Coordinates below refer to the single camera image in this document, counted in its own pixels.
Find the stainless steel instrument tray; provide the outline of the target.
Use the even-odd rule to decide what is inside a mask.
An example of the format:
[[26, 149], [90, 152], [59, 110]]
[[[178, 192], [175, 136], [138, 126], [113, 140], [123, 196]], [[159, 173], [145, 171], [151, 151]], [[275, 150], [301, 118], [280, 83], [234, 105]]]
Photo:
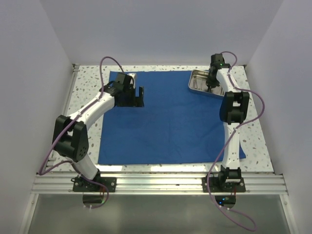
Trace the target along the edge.
[[223, 99], [224, 91], [221, 86], [211, 88], [206, 85], [206, 80], [208, 78], [208, 71], [194, 69], [191, 72], [190, 79], [188, 82], [189, 91], [203, 95], [210, 96], [218, 99]]

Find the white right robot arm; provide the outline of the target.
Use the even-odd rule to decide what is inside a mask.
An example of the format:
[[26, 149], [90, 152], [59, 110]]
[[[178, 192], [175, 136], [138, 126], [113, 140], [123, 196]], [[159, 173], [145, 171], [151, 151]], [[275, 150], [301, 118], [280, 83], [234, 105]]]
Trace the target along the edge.
[[242, 91], [231, 75], [231, 65], [225, 62], [222, 54], [211, 55], [209, 74], [206, 81], [209, 87], [221, 87], [224, 97], [219, 117], [224, 126], [225, 146], [218, 175], [207, 175], [208, 191], [217, 193], [245, 192], [240, 169], [239, 126], [247, 117], [250, 95]]

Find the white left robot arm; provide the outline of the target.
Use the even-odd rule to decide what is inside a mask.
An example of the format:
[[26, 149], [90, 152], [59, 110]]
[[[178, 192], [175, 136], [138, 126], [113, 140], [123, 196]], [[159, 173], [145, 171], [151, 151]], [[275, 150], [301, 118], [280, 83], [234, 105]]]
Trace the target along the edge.
[[144, 88], [136, 86], [135, 73], [118, 73], [115, 80], [100, 88], [96, 96], [69, 116], [57, 117], [53, 150], [70, 160], [82, 175], [84, 186], [94, 192], [101, 187], [98, 169], [88, 156], [89, 128], [114, 107], [144, 107]]

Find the blue surgical cloth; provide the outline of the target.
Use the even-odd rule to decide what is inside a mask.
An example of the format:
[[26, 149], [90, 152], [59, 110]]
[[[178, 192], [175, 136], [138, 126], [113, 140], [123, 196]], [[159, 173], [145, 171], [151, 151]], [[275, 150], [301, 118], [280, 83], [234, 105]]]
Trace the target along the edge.
[[99, 164], [221, 161], [225, 144], [220, 97], [189, 90], [190, 71], [137, 72], [143, 107], [115, 107], [103, 116]]

